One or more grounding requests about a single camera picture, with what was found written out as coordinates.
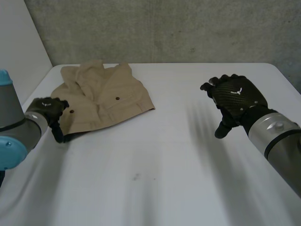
beige jacket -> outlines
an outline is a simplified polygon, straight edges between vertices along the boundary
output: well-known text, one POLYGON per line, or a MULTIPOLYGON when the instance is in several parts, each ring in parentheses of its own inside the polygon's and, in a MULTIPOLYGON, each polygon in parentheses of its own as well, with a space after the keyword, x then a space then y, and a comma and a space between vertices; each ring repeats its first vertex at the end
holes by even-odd
POLYGON ((148 91, 128 64, 104 69, 101 60, 61 69, 64 83, 51 97, 67 100, 61 116, 64 135, 102 129, 155 109, 148 91))

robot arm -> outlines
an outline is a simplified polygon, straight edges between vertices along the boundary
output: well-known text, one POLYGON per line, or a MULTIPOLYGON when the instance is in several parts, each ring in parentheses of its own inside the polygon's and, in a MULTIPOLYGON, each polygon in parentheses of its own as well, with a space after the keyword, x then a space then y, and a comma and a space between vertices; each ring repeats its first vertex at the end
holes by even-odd
POLYGON ((261 92, 245 76, 214 77, 201 90, 222 113, 215 136, 224 138, 233 127, 243 126, 255 147, 301 197, 301 128, 269 109, 261 92))
POLYGON ((0 70, 0 106, 1 186, 5 170, 16 167, 26 158, 48 126, 56 133, 56 140, 63 141, 58 120, 69 105, 58 98, 37 98, 23 113, 8 72, 0 70))

table surface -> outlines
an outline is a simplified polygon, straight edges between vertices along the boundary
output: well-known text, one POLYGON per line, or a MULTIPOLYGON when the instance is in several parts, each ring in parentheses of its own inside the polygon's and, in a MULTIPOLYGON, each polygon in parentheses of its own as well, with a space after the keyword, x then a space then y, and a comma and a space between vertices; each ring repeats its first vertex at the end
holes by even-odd
MULTIPOLYGON (((47 74, 24 110, 63 82, 62 66, 47 74)), ((0 225, 300 225, 300 198, 243 128, 214 138, 221 114, 199 89, 213 76, 245 75, 270 108, 301 124, 301 96, 276 67, 130 66, 156 110, 68 144, 57 144, 48 130, 7 172, 0 190, 0 225)))

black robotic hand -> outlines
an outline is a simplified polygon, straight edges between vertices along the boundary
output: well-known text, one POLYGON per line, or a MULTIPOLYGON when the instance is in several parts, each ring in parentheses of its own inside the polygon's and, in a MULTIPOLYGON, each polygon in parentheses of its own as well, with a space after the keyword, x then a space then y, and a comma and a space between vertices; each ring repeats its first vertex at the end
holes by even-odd
POLYGON ((224 74, 219 79, 213 77, 200 89, 207 92, 222 113, 222 121, 215 131, 215 137, 219 139, 239 125, 243 125, 248 134, 248 125, 270 111, 264 96, 245 76, 224 74))
POLYGON ((51 128, 52 134, 58 143, 63 142, 63 133, 60 128, 58 120, 60 119, 63 111, 69 107, 66 100, 61 101, 59 98, 36 98, 32 101, 27 111, 38 112, 42 114, 51 128))

gray wall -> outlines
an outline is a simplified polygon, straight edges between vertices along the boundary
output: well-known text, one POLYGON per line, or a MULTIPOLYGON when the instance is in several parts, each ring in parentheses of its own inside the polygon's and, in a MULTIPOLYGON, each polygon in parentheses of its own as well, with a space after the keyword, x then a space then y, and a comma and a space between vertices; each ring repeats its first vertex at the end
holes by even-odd
POLYGON ((299 0, 25 0, 53 65, 266 62, 301 91, 299 0))

